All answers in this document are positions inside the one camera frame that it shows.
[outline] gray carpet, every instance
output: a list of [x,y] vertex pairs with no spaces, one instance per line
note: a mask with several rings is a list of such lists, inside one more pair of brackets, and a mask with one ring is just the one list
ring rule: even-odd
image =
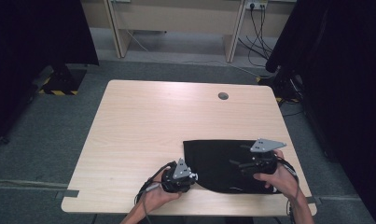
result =
[[[101,61],[87,69],[76,96],[36,95],[9,132],[10,142],[0,145],[0,223],[91,223],[93,215],[64,213],[60,193],[74,172],[109,80],[257,84],[253,75],[229,66]],[[270,75],[264,69],[249,71]],[[299,104],[281,107],[284,115],[301,110]],[[285,123],[317,199],[315,222],[374,223],[340,165],[325,158],[304,113],[286,116]],[[99,215],[95,223],[119,223],[121,218]],[[254,220],[276,223],[271,217]]]

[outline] light wood tabletop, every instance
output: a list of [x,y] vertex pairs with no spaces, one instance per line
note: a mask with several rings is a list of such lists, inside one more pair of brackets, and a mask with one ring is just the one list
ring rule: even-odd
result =
[[[221,100],[220,92],[229,98]],[[112,80],[109,82],[62,209],[69,213],[128,213],[144,182],[161,166],[183,158],[183,141],[256,140],[287,143],[303,193],[312,194],[275,101],[264,86]],[[310,204],[312,214],[316,207]],[[191,187],[154,215],[286,216],[282,194],[222,194]]]

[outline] power strip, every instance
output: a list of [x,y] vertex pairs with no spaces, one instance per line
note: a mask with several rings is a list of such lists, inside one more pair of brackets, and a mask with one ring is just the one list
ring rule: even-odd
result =
[[251,10],[251,5],[254,4],[254,10],[266,9],[269,0],[247,0],[245,8]]

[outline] person's left hand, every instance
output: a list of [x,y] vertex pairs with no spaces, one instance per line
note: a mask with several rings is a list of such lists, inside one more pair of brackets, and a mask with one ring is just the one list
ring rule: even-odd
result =
[[[160,172],[154,179],[153,182],[156,184],[156,182],[161,182],[161,175],[165,171],[164,169],[162,172]],[[150,213],[153,210],[156,210],[160,207],[162,207],[164,204],[176,200],[180,198],[182,195],[182,192],[177,193],[168,193],[163,190],[161,187],[161,184],[149,191],[144,193],[144,195],[141,197],[140,201],[138,203],[145,203],[146,212]]]

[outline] folded black fabric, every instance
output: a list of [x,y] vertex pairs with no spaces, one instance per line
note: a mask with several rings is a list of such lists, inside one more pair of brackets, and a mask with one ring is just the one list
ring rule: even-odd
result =
[[252,162],[249,148],[255,141],[248,140],[192,140],[184,141],[185,162],[193,173],[198,174],[197,183],[203,188],[220,193],[273,194],[265,183],[253,176],[244,176],[238,165]]

